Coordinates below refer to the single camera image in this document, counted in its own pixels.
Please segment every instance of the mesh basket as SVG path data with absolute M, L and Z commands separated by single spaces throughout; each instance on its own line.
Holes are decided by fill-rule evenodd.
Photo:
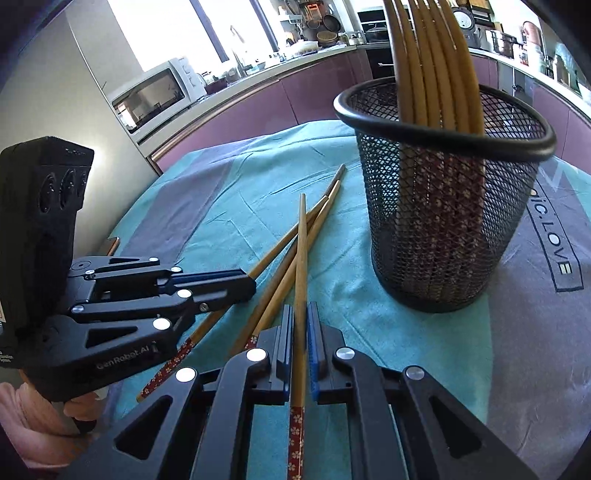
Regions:
M 384 288 L 428 312 L 473 302 L 519 223 L 556 136 L 536 111 L 481 86 L 486 135 L 398 122 L 392 78 L 343 92 L 337 115 L 356 130 L 372 262 Z

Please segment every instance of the round metal pin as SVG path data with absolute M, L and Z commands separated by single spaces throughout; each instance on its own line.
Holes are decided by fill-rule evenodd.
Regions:
M 179 370 L 176 374 L 175 377 L 177 378 L 177 380 L 179 382 L 190 382 L 193 378 L 195 378 L 195 376 L 197 375 L 197 372 L 195 370 L 193 370 L 190 367 L 185 367 L 182 368 L 181 370 Z
M 425 377 L 425 370 L 421 367 L 408 367 L 406 374 L 411 380 L 422 380 Z
M 341 360 L 351 360 L 355 356 L 355 350 L 348 346 L 344 346 L 336 351 L 336 356 Z
M 264 360 L 266 356 L 267 352 L 262 348 L 251 348 L 248 352 L 246 352 L 246 358 L 248 358 L 251 362 L 260 362 L 261 360 Z
M 154 325 L 156 330 L 167 330 L 170 328 L 171 323 L 170 320 L 159 317 L 152 322 L 152 325 Z
M 186 288 L 184 288 L 184 289 L 182 289 L 182 290 L 179 290 L 179 291 L 177 292 L 177 295 L 178 295 L 179 297 L 181 297 L 182 299 L 187 299 L 187 298 L 189 298 L 189 297 L 190 297 L 191 295 L 193 295 L 193 294 L 191 293 L 191 290 L 187 290 Z

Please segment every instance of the black rim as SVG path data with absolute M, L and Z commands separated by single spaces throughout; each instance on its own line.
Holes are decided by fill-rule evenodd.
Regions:
M 489 136 L 461 134 L 450 130 L 437 130 L 392 121 L 354 110 L 349 99 L 360 91 L 394 83 L 394 77 L 370 80 L 355 85 L 342 92 L 334 103 L 336 115 L 348 126 L 372 137 L 380 137 L 394 142 L 404 142 L 413 147 L 429 148 L 457 155 L 478 156 L 487 160 L 511 161 L 516 163 L 540 162 L 554 155 L 556 133 L 551 125 L 532 107 L 500 90 L 480 85 L 480 91 L 500 98 L 527 112 L 545 130 L 539 139 L 517 140 Z

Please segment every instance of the purple stripe on tablecloth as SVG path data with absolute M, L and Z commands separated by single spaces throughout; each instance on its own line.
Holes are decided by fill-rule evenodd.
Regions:
M 173 263 L 207 215 L 234 157 L 253 139 L 207 148 L 179 176 L 160 188 L 121 255 L 158 257 Z

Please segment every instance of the microwave window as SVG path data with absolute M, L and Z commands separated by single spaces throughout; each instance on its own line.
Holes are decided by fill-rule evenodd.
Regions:
M 132 134 L 159 113 L 185 97 L 170 69 L 143 81 L 113 102 L 113 108 Z

